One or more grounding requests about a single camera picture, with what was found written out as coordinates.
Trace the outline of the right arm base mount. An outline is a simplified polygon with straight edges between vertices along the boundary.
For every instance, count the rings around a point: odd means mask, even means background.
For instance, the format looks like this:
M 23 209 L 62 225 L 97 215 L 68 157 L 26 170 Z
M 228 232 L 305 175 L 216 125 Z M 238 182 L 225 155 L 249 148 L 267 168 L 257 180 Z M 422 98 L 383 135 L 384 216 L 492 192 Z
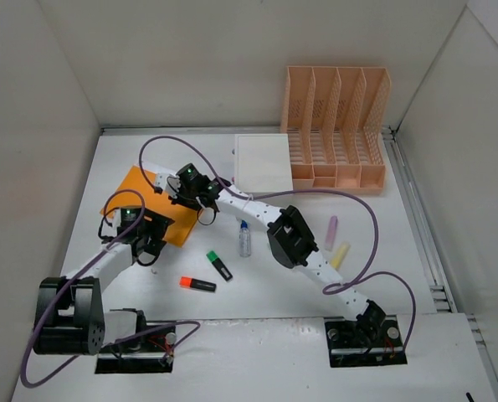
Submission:
M 362 341 L 354 331 L 354 322 L 343 318 L 324 320 L 330 367 L 357 369 L 407 365 L 404 338 L 395 316 L 385 319 L 373 341 Z

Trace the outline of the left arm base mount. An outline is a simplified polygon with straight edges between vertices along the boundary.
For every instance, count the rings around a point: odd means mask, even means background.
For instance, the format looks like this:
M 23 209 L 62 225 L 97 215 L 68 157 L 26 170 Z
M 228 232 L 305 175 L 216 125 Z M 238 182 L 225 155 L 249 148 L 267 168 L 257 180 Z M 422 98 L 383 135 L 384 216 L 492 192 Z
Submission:
M 95 374 L 170 374 L 174 366 L 172 346 L 175 326 L 165 327 L 138 339 L 100 350 Z

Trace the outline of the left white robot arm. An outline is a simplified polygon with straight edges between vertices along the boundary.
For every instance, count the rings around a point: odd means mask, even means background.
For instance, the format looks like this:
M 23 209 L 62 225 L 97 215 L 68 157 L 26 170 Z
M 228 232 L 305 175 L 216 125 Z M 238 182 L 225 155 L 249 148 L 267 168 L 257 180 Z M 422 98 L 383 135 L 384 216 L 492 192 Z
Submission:
M 116 235 L 102 235 L 100 253 L 66 276 L 39 285 L 33 330 L 38 355 L 95 355 L 106 333 L 102 293 L 148 254 L 157 260 L 174 220 L 142 207 L 120 208 Z

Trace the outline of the clear spray bottle blue cap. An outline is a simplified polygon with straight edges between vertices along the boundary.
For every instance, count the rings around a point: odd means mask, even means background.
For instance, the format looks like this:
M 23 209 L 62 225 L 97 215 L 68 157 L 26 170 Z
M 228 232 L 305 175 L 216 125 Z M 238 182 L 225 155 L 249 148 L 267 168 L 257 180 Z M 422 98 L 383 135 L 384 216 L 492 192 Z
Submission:
M 242 220 L 239 229 L 239 255 L 244 258 L 250 257 L 251 250 L 249 225 L 247 222 Z

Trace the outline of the white drawer box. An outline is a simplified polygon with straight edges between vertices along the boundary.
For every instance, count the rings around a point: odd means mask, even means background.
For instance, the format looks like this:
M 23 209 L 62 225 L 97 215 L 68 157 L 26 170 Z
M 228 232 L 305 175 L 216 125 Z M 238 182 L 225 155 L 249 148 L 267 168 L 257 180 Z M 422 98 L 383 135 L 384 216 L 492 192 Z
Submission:
M 234 183 L 254 196 L 292 190 L 287 135 L 238 134 L 234 142 Z

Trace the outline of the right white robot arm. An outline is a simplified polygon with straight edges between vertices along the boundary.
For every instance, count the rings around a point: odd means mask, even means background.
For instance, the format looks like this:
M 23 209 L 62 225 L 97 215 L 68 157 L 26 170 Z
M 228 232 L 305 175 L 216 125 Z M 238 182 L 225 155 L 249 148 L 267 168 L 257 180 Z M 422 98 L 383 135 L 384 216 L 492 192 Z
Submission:
M 379 242 L 377 217 L 362 199 L 337 192 L 362 205 L 369 213 L 374 229 L 367 263 L 357 277 L 345 282 L 322 253 L 297 207 L 280 208 L 267 204 L 264 196 L 252 198 L 222 178 L 210 179 L 201 174 L 191 163 L 175 173 L 158 173 L 154 185 L 156 191 L 166 191 L 173 204 L 197 211 L 210 208 L 216 213 L 230 214 L 255 228 L 265 229 L 271 254 L 279 264 L 300 271 L 322 286 L 324 295 L 338 297 L 344 318 L 352 323 L 351 334 L 357 343 L 369 345 L 380 337 L 386 317 L 384 310 L 355 289 L 373 263 Z

